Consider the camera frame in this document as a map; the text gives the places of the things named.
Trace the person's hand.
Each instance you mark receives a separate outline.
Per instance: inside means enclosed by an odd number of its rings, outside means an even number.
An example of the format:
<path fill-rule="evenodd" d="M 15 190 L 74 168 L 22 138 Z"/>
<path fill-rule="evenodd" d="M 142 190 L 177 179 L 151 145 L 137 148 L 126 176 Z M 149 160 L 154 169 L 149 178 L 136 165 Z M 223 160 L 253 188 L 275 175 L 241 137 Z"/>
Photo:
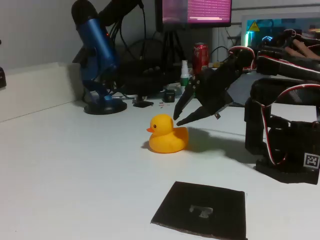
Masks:
<path fill-rule="evenodd" d="M 298 49 L 298 51 L 290 48 L 290 47 L 285 47 L 284 50 L 291 56 L 294 57 L 300 57 L 300 58 L 310 58 L 310 59 L 315 59 L 319 60 L 320 56 L 315 54 L 310 48 L 308 48 L 303 42 L 294 39 L 293 40 L 293 45 Z"/>

